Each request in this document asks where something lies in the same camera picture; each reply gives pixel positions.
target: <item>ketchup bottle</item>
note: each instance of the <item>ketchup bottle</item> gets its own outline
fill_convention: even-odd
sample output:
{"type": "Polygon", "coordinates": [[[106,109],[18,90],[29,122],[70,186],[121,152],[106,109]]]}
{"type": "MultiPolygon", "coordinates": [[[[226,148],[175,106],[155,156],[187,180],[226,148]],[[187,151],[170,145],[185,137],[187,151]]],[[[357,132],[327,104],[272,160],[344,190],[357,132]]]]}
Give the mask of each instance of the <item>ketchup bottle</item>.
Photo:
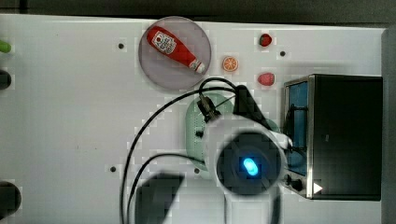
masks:
{"type": "Polygon", "coordinates": [[[199,74],[205,70],[205,65],[175,35],[160,26],[154,26],[148,31],[148,43],[160,53],[199,74]]]}

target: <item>orange slice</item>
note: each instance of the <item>orange slice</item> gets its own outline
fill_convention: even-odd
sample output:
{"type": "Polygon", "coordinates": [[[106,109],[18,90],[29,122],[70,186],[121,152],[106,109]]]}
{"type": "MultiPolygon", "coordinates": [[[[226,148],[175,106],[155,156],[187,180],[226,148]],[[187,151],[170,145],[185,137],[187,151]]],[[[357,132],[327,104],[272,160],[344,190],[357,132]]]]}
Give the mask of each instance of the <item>orange slice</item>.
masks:
{"type": "Polygon", "coordinates": [[[223,61],[223,69],[227,72],[233,72],[238,68],[238,61],[235,57],[228,56],[223,61]]]}

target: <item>round plate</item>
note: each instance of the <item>round plate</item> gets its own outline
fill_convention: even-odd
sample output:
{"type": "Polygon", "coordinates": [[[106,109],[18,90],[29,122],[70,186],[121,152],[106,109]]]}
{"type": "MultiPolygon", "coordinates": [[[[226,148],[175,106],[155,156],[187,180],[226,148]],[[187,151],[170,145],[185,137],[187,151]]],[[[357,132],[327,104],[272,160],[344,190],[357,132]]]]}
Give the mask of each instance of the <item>round plate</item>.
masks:
{"type": "Polygon", "coordinates": [[[146,76],[155,84],[168,90],[186,90],[202,80],[210,65],[211,48],[204,30],[195,22],[182,17],[166,17],[152,24],[143,34],[139,44],[139,62],[146,76]],[[178,63],[147,41],[148,30],[161,26],[179,38],[187,48],[205,64],[202,74],[178,63]]]}

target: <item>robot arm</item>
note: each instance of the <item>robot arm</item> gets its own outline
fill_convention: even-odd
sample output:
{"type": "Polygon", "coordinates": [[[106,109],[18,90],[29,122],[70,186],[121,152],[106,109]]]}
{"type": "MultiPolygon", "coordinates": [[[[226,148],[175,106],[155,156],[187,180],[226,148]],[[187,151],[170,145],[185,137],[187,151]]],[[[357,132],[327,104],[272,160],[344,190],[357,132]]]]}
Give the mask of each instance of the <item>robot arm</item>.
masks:
{"type": "Polygon", "coordinates": [[[289,138],[270,126],[245,86],[235,90],[232,115],[207,115],[205,165],[226,198],[227,224],[276,223],[278,182],[286,168],[289,138]]]}

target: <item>blue light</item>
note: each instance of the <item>blue light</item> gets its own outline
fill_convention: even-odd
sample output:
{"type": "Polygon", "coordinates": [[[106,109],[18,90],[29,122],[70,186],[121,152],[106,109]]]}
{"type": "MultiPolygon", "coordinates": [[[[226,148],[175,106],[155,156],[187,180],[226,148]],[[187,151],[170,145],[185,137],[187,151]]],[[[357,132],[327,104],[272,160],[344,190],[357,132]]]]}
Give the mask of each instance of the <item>blue light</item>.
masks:
{"type": "Polygon", "coordinates": [[[244,166],[247,168],[249,175],[257,175],[259,173],[259,167],[257,167],[256,162],[251,158],[244,159],[244,166]]]}

